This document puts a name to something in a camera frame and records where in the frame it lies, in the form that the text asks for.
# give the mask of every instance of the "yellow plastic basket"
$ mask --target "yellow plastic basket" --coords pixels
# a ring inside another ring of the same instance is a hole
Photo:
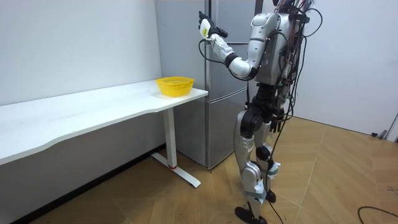
[[[193,78],[166,77],[156,80],[156,83],[162,94],[177,97],[189,94],[192,89],[193,81]]]

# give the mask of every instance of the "wooden floor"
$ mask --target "wooden floor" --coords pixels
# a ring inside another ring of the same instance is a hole
[[[282,164],[272,181],[275,208],[286,224],[359,223],[363,205],[398,213],[397,143],[295,118],[274,157]],[[212,171],[181,154],[178,164],[201,181],[199,188],[148,158],[33,223],[242,223],[233,213],[245,205],[233,154]],[[268,204],[261,212],[279,223]],[[367,224],[398,224],[373,210],[363,217]]]

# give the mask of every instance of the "refrigerator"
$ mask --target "refrigerator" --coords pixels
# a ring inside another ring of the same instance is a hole
[[[233,78],[224,65],[207,62],[200,55],[198,12],[210,15],[226,30],[229,36],[225,41],[245,59],[255,3],[155,0],[163,77],[194,78],[194,88],[209,91],[206,98],[174,108],[176,147],[209,169],[233,152],[234,124],[244,110],[247,82]],[[219,60],[210,46],[200,47],[208,58]]]

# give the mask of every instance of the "white table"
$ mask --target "white table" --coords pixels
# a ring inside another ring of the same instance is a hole
[[[207,94],[193,88],[189,95],[172,98],[162,95],[151,80],[0,106],[0,165],[111,124],[164,111],[167,159],[152,156],[198,187],[199,180],[177,167],[173,107]]]

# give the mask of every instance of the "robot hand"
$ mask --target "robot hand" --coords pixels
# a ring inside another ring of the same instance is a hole
[[[280,132],[280,128],[282,126],[282,120],[284,119],[285,116],[285,109],[280,109],[276,114],[274,115],[274,118],[271,121],[271,128],[270,132]]]
[[[218,28],[214,22],[201,11],[199,11],[198,28],[203,38],[209,38],[212,34],[218,34],[220,37],[224,38],[228,36],[228,33],[225,30]]]

